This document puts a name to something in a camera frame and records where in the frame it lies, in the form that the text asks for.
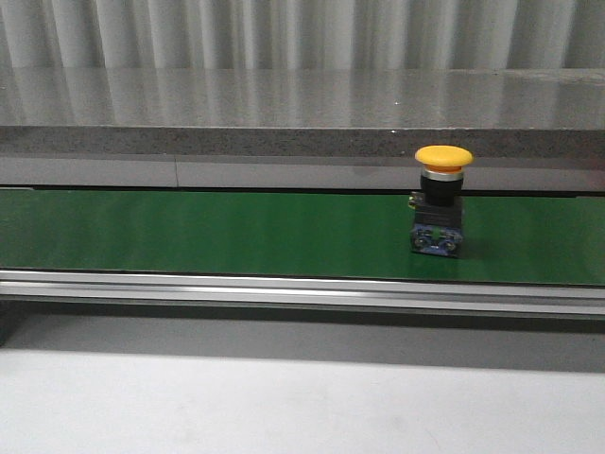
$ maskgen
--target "metal edge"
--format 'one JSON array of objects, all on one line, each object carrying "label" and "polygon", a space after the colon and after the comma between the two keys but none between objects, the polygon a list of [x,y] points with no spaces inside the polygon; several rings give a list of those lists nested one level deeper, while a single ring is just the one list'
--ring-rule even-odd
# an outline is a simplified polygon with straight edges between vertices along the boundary
[{"label": "metal edge", "polygon": [[0,271],[0,298],[605,315],[605,288],[62,271]]}]

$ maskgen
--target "white floor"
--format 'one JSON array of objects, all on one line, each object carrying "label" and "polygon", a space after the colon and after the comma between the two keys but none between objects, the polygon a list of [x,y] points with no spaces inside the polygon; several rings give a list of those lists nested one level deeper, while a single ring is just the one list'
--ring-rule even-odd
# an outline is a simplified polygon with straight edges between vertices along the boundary
[{"label": "white floor", "polygon": [[36,316],[0,453],[602,453],[605,336]]}]

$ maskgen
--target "metal frame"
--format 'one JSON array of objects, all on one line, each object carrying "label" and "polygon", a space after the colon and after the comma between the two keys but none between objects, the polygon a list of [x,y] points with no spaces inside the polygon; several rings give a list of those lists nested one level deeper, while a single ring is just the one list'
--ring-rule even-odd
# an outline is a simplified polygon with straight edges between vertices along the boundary
[{"label": "metal frame", "polygon": [[0,271],[5,301],[448,309],[605,316],[603,287],[113,272]]}]

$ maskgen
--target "yellow mushroom button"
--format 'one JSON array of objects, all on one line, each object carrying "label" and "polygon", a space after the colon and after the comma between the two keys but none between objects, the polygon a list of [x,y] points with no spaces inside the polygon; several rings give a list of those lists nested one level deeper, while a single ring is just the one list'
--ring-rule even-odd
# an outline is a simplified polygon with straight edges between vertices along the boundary
[{"label": "yellow mushroom button", "polygon": [[456,173],[473,161],[473,154],[468,149],[450,145],[431,145],[416,151],[415,158],[428,170],[440,173]]}]

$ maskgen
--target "corrugated metal wall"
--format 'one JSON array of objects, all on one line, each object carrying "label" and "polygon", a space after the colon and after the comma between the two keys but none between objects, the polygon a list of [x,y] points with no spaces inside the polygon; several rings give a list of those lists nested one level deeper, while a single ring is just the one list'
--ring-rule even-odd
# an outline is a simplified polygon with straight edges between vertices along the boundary
[{"label": "corrugated metal wall", "polygon": [[605,0],[2,0],[4,65],[605,66]]}]

